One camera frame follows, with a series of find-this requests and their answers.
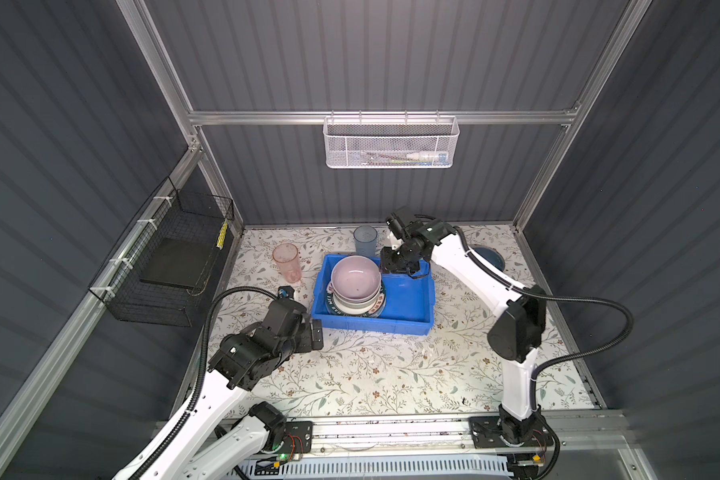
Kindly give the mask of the light green bowl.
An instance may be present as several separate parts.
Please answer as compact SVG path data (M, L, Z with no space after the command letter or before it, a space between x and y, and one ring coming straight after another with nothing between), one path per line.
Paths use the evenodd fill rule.
M345 298L336 292L332 294L333 305L338 310L350 315L361 315L378 310L385 300L386 295L381 292L363 301Z

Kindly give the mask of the green rimmed white plate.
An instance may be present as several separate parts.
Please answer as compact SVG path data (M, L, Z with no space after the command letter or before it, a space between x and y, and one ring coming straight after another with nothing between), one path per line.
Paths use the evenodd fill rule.
M342 297L330 288L326 291L325 304L332 315L377 318L381 315L387 303L387 295L384 287L378 294L367 302L360 304L347 303Z

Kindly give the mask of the pink ceramic bowl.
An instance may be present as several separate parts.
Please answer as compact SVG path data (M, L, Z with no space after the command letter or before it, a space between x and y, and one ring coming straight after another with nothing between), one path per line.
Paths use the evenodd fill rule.
M339 260L331 271L334 292L353 300L367 300L381 289L379 266L370 258L351 255Z

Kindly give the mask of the pink plastic cup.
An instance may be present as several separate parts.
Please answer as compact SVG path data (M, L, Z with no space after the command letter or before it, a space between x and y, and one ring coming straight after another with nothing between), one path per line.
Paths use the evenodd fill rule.
M301 281L302 269L298 247L292 243L278 245L272 253L272 258L283 278L290 284Z

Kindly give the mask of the dark blue ceramic bowl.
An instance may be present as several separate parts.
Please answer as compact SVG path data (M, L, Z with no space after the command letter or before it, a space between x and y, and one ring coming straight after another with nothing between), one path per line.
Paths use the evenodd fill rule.
M505 271L506 268L506 262L504 257L495 249L485 246L474 246L473 250L476 254L481 256L483 259L485 259L487 262L489 262L491 265L493 265L496 269L498 269L501 272Z

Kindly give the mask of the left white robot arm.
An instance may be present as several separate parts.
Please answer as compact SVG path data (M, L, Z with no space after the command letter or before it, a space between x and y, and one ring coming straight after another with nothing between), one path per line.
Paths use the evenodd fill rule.
M201 447L222 419L252 389L293 355L319 351L323 325L302 304L279 298L261 322L223 338L204 370L201 385L150 443L115 474L117 479L216 479L283 437L285 417L261 402L217 445Z

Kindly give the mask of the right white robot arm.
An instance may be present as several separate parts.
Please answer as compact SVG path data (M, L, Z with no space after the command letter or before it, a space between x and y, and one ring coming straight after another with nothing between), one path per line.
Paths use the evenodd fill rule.
M381 251L386 273L412 274L426 261L447 270L492 311L490 348L502 359L503 395L499 408L504 435L512 444L533 428L536 412L532 373L546 328L543 291L528 289L503 274L470 247L463 231L417 215L387 217L391 245Z

